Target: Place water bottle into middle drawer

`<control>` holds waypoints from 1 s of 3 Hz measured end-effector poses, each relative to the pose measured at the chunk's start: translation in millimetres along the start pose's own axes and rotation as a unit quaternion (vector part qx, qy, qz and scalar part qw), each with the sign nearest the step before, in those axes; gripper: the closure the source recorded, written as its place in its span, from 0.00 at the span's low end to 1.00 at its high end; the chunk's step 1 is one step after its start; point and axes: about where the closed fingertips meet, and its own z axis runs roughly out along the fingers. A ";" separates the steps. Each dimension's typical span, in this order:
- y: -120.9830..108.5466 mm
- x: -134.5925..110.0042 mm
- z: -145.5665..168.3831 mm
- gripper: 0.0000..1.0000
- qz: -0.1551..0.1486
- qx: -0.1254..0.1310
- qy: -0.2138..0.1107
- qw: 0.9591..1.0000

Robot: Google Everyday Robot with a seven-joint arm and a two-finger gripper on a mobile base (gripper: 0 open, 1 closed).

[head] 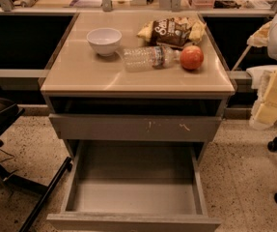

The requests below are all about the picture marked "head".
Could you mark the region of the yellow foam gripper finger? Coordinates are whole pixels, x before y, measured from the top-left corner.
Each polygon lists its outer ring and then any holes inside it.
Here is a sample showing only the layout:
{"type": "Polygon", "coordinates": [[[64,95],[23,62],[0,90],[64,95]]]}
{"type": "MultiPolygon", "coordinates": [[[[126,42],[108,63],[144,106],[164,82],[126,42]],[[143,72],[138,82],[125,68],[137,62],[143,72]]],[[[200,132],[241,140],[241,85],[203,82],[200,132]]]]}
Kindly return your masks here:
{"type": "Polygon", "coordinates": [[[268,21],[248,38],[247,44],[254,47],[267,46],[270,26],[271,22],[268,21]]]}
{"type": "Polygon", "coordinates": [[[264,71],[258,88],[258,98],[253,104],[249,125],[255,130],[265,130],[277,121],[277,68],[264,71]]]}

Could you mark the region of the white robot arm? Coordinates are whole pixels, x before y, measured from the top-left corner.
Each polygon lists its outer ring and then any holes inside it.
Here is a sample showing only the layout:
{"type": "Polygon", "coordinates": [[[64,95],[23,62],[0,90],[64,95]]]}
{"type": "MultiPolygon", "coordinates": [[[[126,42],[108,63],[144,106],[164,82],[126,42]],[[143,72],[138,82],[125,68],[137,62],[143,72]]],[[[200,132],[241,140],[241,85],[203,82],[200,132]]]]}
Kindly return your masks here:
{"type": "MultiPolygon", "coordinates": [[[[267,47],[268,56],[277,61],[277,14],[263,25],[247,43],[254,47],[267,47]]],[[[249,124],[256,130],[265,130],[277,121],[277,69],[264,71],[259,82],[258,98],[255,100],[249,124]]]]}

